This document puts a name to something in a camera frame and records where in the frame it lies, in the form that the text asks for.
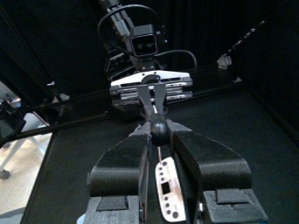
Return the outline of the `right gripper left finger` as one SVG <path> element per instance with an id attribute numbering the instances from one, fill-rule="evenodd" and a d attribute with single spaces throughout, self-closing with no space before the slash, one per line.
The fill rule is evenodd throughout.
<path id="1" fill-rule="evenodd" d="M 146 224 L 150 123 L 99 158 L 88 174 L 86 224 Z"/>

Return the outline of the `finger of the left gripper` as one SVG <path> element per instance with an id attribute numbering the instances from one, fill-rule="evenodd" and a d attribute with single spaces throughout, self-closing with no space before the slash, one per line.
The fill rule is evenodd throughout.
<path id="1" fill-rule="evenodd" d="M 154 87 L 154 114 L 164 114 L 166 85 L 160 84 Z"/>
<path id="2" fill-rule="evenodd" d="M 138 88 L 138 95 L 139 95 L 139 99 L 144 105 L 144 118 L 147 121 L 150 121 L 151 115 L 154 113 L 154 106 L 152 106 L 152 102 L 151 102 L 148 86 L 140 86 Z"/>

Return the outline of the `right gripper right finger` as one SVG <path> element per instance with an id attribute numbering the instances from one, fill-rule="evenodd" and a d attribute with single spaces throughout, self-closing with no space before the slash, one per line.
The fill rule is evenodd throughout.
<path id="1" fill-rule="evenodd" d="M 178 122 L 167 123 L 187 224 L 267 224 L 246 159 Z"/>

